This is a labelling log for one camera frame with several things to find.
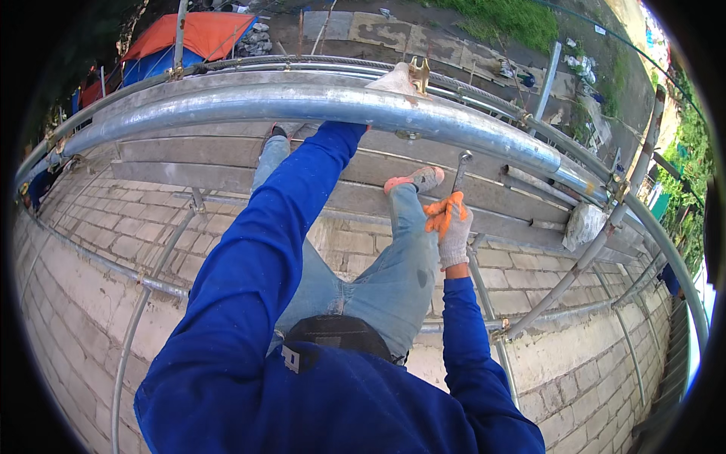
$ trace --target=wrench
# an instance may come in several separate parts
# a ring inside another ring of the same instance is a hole
[[[461,191],[464,189],[464,173],[466,172],[467,163],[474,159],[474,155],[471,151],[464,150],[459,153],[459,167],[456,169],[456,178],[454,178],[454,187],[452,187],[452,193]]]

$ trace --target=person's right arm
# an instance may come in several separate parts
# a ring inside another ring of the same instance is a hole
[[[444,279],[444,366],[446,385],[459,401],[480,452],[543,453],[539,428],[512,402],[507,376],[491,356],[481,310],[468,273],[467,238],[473,218],[461,219],[453,205],[439,243]]]

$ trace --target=green rope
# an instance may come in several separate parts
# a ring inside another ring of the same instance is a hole
[[[570,15],[577,16],[580,19],[586,20],[587,22],[589,22],[589,23],[591,23],[593,25],[597,25],[598,27],[602,28],[603,30],[605,30],[606,32],[608,32],[609,34],[611,34],[612,36],[615,36],[620,41],[623,41],[625,44],[627,44],[628,46],[632,47],[638,54],[641,54],[647,61],[649,61],[651,63],[651,65],[653,65],[656,68],[658,68],[658,70],[661,71],[668,78],[669,81],[671,81],[671,83],[678,89],[679,92],[681,92],[681,94],[688,101],[688,103],[693,106],[693,108],[696,110],[696,113],[698,114],[698,116],[701,117],[701,120],[703,120],[703,122],[706,123],[706,119],[703,117],[703,114],[701,113],[701,111],[698,109],[698,107],[696,107],[696,104],[693,103],[692,99],[686,94],[686,92],[678,84],[678,82],[676,82],[675,80],[673,80],[673,78],[663,68],[661,68],[660,66],[658,66],[658,63],[654,62],[653,59],[651,59],[649,56],[647,56],[642,50],[640,50],[636,46],[634,46],[630,41],[626,40],[625,38],[623,38],[619,34],[615,33],[614,31],[608,30],[607,28],[603,27],[601,24],[598,24],[594,20],[589,19],[588,17],[585,17],[585,16],[583,16],[581,14],[576,13],[575,11],[571,11],[570,9],[567,9],[565,7],[561,7],[559,5],[550,3],[550,2],[545,1],[545,0],[532,0],[532,1],[535,2],[535,3],[539,3],[541,5],[544,5],[546,7],[550,7],[550,8],[554,8],[554,9],[559,9],[560,11],[564,11],[564,12],[570,14]]]

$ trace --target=pile of sandbags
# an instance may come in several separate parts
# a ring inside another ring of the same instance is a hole
[[[252,26],[242,39],[237,43],[234,50],[235,57],[257,57],[268,55],[272,50],[270,34],[267,33],[270,27],[267,24],[256,23]]]

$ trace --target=denim pants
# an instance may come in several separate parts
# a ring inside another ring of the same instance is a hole
[[[271,137],[264,146],[252,191],[265,182],[290,154],[290,143]],[[426,216],[414,185],[388,193],[392,244],[355,281],[338,278],[308,240],[303,244],[303,275],[293,299],[275,325],[268,354],[301,319],[315,315],[349,315],[370,324],[394,357],[405,357],[431,304],[439,272],[435,232],[426,233]]]

